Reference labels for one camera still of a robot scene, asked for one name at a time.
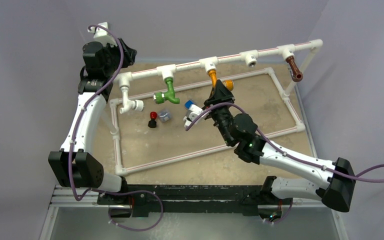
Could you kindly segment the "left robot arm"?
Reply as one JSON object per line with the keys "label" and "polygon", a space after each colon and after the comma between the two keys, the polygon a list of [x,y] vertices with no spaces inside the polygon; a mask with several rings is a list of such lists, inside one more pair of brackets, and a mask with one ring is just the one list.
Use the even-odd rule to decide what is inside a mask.
{"label": "left robot arm", "polygon": [[92,41],[82,47],[76,113],[69,133],[58,151],[49,153],[49,165],[62,187],[91,188],[110,192],[118,205],[126,203],[129,191],[121,176],[105,172],[92,156],[97,127],[113,87],[110,81],[120,69],[134,64],[137,51],[118,39],[120,45]]}

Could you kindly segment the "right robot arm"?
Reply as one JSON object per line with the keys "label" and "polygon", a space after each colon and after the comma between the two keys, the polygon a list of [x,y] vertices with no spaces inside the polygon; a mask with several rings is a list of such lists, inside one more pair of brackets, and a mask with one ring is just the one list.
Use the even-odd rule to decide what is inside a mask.
{"label": "right robot arm", "polygon": [[217,80],[212,87],[204,108],[214,121],[225,144],[246,163],[279,168],[308,180],[315,186],[310,197],[338,212],[350,210],[356,181],[351,163],[344,158],[323,160],[282,147],[262,134],[258,126],[243,110],[233,116],[232,92]]}

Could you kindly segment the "orange plastic faucet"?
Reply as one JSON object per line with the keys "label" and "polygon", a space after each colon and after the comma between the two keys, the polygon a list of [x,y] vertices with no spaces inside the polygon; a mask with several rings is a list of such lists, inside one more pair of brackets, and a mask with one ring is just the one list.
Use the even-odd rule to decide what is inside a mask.
{"label": "orange plastic faucet", "polygon": [[217,78],[217,71],[215,69],[210,69],[207,74],[210,77],[213,90],[216,88],[217,82],[221,82],[229,91],[234,89],[234,82],[231,79],[220,80]]}

